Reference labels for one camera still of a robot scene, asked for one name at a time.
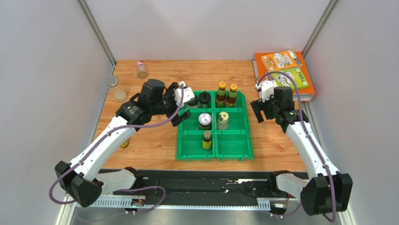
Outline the black lid jar white granules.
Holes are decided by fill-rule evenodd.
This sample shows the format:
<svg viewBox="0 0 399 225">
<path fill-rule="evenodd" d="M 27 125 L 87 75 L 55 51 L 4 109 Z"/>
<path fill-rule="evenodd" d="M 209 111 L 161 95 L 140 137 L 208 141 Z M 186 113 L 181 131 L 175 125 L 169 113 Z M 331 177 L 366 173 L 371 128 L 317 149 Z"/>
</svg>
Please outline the black lid jar white granules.
<svg viewBox="0 0 399 225">
<path fill-rule="evenodd" d="M 195 95 L 193 99 L 191 99 L 189 102 L 186 103 L 186 106 L 187 106 L 187 108 L 190 108 L 190 109 L 198 108 L 198 102 L 199 102 L 198 96 Z"/>
</svg>

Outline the white lid sauce jar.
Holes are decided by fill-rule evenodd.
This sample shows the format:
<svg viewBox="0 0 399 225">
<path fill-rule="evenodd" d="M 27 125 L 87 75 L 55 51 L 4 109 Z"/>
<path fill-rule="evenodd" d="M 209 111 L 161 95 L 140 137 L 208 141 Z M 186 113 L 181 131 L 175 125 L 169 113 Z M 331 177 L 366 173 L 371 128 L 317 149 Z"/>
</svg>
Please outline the white lid sauce jar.
<svg viewBox="0 0 399 225">
<path fill-rule="evenodd" d="M 201 113 L 198 117 L 199 129 L 210 130 L 212 127 L 212 116 L 209 113 Z"/>
</svg>

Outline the yellow cap soy sauce bottle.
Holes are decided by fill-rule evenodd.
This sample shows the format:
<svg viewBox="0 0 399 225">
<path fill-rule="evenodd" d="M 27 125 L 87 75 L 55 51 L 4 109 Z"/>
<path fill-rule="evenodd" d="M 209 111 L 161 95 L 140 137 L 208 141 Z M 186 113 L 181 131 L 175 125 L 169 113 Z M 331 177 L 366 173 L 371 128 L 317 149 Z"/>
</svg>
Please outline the yellow cap soy sauce bottle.
<svg viewBox="0 0 399 225">
<path fill-rule="evenodd" d="M 237 102 L 237 84 L 233 83 L 230 85 L 230 90 L 226 98 L 226 107 L 235 107 Z"/>
</svg>

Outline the yellow cap green label bottle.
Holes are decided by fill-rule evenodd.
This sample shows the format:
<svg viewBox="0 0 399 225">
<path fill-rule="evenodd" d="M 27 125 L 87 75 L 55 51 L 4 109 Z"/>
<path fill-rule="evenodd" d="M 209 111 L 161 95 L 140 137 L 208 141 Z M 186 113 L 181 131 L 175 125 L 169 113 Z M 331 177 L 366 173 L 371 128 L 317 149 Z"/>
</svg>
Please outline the yellow cap green label bottle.
<svg viewBox="0 0 399 225">
<path fill-rule="evenodd" d="M 226 83 L 220 82 L 216 93 L 216 107 L 222 108 L 226 104 Z"/>
</svg>

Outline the yellow-green lid sesame jar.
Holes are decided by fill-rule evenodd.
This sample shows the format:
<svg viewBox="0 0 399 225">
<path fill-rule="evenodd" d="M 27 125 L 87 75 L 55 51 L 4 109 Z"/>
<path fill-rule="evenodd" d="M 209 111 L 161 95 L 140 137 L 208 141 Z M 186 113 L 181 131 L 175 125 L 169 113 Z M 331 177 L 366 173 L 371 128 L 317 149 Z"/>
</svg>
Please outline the yellow-green lid sesame jar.
<svg viewBox="0 0 399 225">
<path fill-rule="evenodd" d="M 217 119 L 217 129 L 228 129 L 229 114 L 227 112 L 220 112 Z"/>
</svg>

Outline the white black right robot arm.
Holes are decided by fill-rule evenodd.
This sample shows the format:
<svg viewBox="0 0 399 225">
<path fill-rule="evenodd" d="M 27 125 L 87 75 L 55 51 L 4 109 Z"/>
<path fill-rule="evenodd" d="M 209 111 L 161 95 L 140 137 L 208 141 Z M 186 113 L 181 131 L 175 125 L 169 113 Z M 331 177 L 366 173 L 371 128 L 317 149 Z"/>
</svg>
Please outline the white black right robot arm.
<svg viewBox="0 0 399 225">
<path fill-rule="evenodd" d="M 341 173 L 316 141 L 308 118 L 302 109 L 295 109 L 290 87 L 255 86 L 260 98 L 251 102 L 258 122 L 275 119 L 295 145 L 308 174 L 300 179 L 288 171 L 275 172 L 272 192 L 287 193 L 300 200 L 309 216 L 346 211 L 353 180 Z"/>
</svg>

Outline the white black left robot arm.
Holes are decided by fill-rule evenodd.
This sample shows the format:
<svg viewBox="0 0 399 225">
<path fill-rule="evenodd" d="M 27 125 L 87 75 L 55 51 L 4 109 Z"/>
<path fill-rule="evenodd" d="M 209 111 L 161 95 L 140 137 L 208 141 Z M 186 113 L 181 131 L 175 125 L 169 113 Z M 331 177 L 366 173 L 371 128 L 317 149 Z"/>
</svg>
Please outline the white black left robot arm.
<svg viewBox="0 0 399 225">
<path fill-rule="evenodd" d="M 193 90 L 183 81 L 173 82 L 169 87 L 157 79 L 144 82 L 141 91 L 121 105 L 105 130 L 82 153 L 70 162 L 57 163 L 57 179 L 50 187 L 50 199 L 57 204 L 63 203 L 53 196 L 56 184 L 81 207 L 92 205 L 101 195 L 131 190 L 140 179 L 139 172 L 127 167 L 101 173 L 104 163 L 140 129 L 155 128 L 168 122 L 176 127 L 188 119 L 189 111 L 182 115 L 178 113 L 194 97 Z"/>
</svg>

